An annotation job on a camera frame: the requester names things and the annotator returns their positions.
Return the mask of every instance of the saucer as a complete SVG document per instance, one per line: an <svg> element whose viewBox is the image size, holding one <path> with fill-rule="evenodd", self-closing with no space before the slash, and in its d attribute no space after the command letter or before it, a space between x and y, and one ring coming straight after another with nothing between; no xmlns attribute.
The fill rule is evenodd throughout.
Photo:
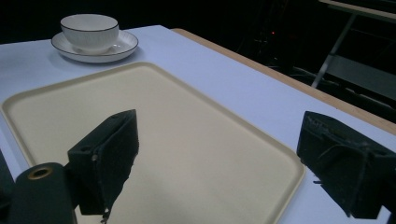
<svg viewBox="0 0 396 224"><path fill-rule="evenodd" d="M87 54L83 50L74 47L64 36L59 33L51 39L51 44L63 56L84 63L109 63L131 55L139 43L136 36L120 31L116 43L106 52L100 54Z"/></svg>

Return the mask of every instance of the white cup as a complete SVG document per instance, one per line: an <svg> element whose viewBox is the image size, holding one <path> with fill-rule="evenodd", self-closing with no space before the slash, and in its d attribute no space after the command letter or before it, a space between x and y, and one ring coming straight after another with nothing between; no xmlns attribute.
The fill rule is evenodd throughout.
<svg viewBox="0 0 396 224"><path fill-rule="evenodd" d="M66 39L87 54L106 52L117 41L117 20L97 14L77 14L61 20Z"/></svg>

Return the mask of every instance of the beige tray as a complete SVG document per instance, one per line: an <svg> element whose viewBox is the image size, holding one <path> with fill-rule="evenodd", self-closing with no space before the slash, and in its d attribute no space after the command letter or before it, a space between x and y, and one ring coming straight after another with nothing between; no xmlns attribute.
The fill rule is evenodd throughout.
<svg viewBox="0 0 396 224"><path fill-rule="evenodd" d="M31 165L136 109L140 151L109 223L275 223L304 176L293 151L151 63L26 91L2 112ZM98 223L81 217L78 223Z"/></svg>

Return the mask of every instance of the wooden table edge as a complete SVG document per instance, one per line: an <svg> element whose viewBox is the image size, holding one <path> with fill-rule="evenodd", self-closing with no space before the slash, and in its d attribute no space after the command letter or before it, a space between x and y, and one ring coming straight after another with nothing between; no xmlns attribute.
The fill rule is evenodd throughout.
<svg viewBox="0 0 396 224"><path fill-rule="evenodd" d="M180 29L180 28L174 28L171 29L174 32L183 35L185 37L187 37L188 39L191 39L209 49L213 49L214 51L221 53L231 59L236 60L237 62L240 62L248 67L251 67L261 73L263 73L264 75L267 75L269 77L273 77L291 87L293 87L294 89L298 90L298 91L302 91L312 97L315 97L316 99L334 106L335 108L342 110L346 113L348 113L349 115L352 115L358 119L362 119L372 125L374 125L377 128L380 128L388 133L392 133L396 135L396 124L392 123L386 119L382 119L377 115L374 115L372 113L369 113L363 109L360 109L354 105L351 105L345 101L342 101L338 98L335 98L323 91L319 91L315 88L312 88L300 81L297 81L291 77L285 76L277 71L275 71L274 69L271 69L267 66L264 66L260 63L256 63L252 60L250 60L249 58L246 58L240 54L237 54L231 50L228 50L220 45L217 45L213 42L210 42L204 38L201 38L198 35L192 34L184 29Z"/></svg>

